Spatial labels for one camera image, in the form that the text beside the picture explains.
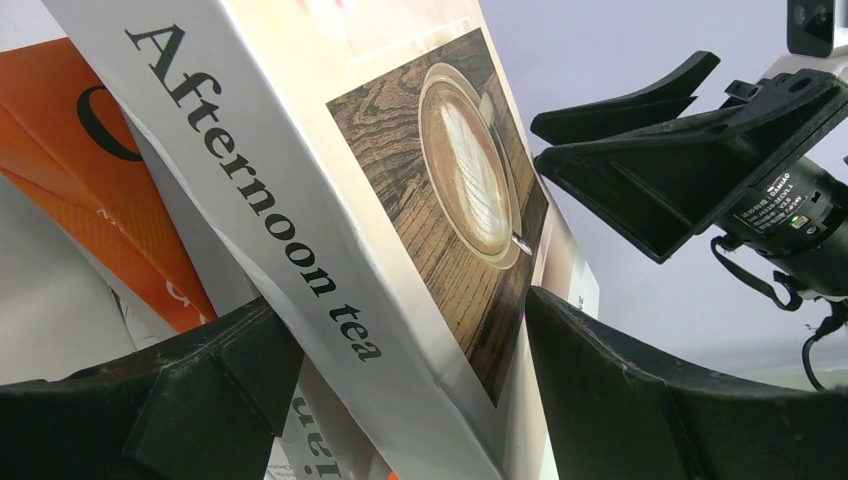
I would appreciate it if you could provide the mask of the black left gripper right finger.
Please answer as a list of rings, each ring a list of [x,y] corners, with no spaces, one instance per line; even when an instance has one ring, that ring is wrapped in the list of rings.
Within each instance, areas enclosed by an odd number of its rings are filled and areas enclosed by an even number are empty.
[[[526,328],[563,479],[843,479],[847,392],[707,369],[533,287]]]

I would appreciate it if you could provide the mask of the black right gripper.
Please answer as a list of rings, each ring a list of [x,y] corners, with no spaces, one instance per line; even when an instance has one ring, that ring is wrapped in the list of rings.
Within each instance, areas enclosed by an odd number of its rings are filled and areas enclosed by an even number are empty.
[[[800,69],[725,92],[716,110],[552,146],[534,167],[657,263],[717,223],[799,290],[845,297],[847,186],[801,157],[846,118],[846,81]]]

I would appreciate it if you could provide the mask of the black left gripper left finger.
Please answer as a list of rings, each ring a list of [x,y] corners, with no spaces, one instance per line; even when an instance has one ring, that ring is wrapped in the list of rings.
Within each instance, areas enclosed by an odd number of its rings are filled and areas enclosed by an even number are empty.
[[[261,479],[304,354],[263,299],[57,381],[1,389],[5,479]]]

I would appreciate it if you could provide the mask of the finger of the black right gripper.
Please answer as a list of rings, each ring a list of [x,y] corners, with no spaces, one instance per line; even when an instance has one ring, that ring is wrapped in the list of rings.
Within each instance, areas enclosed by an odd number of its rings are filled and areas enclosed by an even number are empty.
[[[588,142],[673,120],[695,100],[695,90],[719,65],[697,51],[671,73],[636,92],[595,103],[543,112],[530,130],[551,145]]]

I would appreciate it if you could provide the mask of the grey book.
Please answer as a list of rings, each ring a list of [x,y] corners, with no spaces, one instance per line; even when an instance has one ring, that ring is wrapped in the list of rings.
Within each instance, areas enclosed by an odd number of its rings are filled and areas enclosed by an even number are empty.
[[[259,291],[203,219],[150,142],[127,121],[139,153],[217,314]],[[276,479],[394,479],[396,475],[308,357],[302,361],[282,436],[271,449]]]

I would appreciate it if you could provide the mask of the white Afternoon tea book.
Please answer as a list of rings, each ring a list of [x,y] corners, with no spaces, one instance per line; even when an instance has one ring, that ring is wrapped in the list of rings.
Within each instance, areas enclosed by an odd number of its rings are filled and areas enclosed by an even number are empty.
[[[476,1],[47,10],[403,479],[554,479],[532,286],[598,306]]]

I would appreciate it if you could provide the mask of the orange book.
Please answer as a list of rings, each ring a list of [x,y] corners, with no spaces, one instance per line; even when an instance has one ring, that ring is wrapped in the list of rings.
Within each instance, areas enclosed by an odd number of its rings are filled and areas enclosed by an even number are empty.
[[[171,329],[216,318],[122,111],[67,38],[1,54],[1,173]]]

